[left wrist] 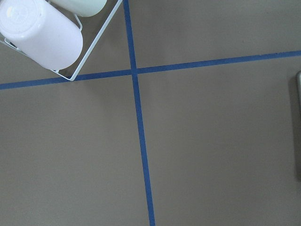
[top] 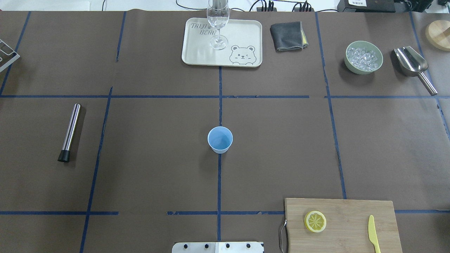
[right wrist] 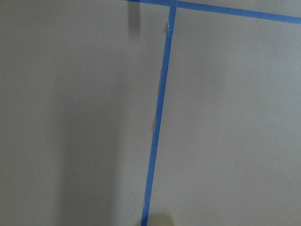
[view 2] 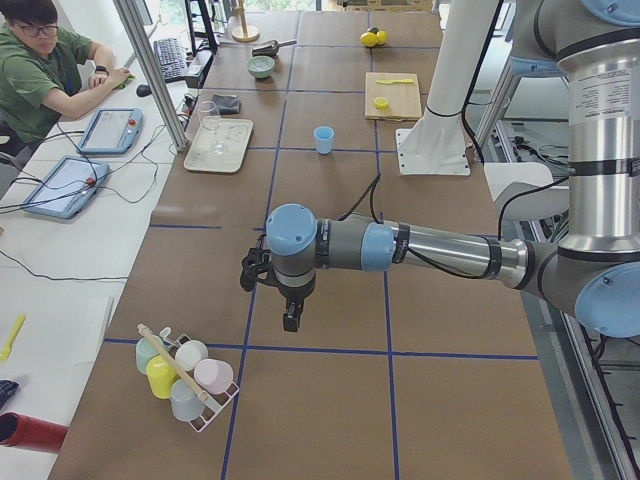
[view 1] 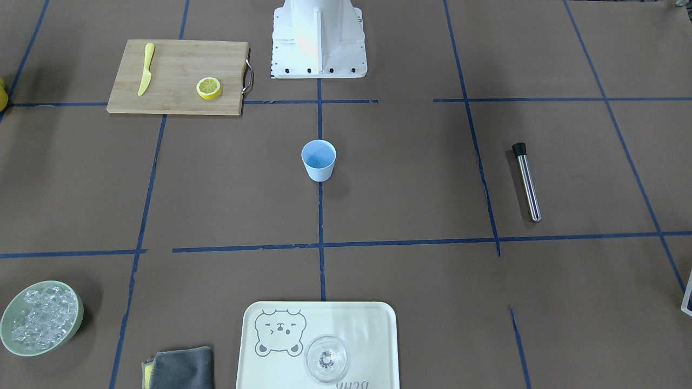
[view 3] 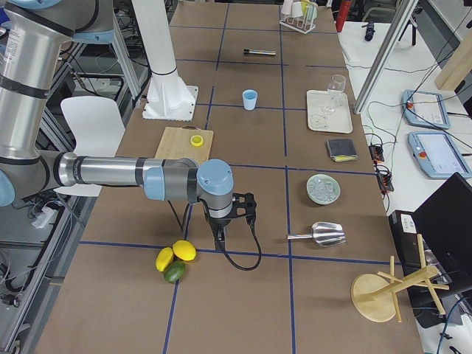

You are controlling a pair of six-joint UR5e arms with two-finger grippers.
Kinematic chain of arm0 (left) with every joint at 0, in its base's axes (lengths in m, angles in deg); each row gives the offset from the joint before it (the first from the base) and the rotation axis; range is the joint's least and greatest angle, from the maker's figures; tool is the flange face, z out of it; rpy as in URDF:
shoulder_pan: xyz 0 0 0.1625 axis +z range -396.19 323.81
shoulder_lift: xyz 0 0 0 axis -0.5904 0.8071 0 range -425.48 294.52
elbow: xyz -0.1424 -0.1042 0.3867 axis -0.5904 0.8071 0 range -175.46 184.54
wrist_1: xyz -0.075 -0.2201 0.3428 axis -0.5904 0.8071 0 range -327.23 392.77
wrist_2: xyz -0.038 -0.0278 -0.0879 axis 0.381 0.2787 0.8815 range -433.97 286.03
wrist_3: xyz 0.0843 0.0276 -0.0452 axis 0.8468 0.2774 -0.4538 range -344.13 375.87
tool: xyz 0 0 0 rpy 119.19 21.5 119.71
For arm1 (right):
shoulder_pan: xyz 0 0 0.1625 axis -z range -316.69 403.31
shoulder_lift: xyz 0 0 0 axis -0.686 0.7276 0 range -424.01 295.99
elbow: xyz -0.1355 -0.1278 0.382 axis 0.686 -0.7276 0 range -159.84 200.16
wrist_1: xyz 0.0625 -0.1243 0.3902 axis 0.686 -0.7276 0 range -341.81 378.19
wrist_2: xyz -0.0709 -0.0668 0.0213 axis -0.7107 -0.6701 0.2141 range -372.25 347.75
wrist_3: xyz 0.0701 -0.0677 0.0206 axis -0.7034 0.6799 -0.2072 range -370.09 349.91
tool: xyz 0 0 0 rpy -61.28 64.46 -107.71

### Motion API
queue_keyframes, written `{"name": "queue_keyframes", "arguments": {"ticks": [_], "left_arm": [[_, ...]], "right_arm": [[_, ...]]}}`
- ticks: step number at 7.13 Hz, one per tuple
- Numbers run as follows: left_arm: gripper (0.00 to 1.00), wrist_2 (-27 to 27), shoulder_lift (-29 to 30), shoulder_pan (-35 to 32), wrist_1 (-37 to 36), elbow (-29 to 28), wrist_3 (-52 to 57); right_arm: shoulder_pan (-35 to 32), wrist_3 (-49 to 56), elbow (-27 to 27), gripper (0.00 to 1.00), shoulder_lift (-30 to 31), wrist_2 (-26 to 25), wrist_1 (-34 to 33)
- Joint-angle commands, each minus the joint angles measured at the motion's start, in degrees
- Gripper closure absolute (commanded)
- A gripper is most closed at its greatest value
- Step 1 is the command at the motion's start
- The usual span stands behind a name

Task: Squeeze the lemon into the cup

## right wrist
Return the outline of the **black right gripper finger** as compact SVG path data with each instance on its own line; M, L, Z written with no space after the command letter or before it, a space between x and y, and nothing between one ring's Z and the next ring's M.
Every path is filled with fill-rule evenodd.
M164 213L151 214L147 226L174 226L172 218Z

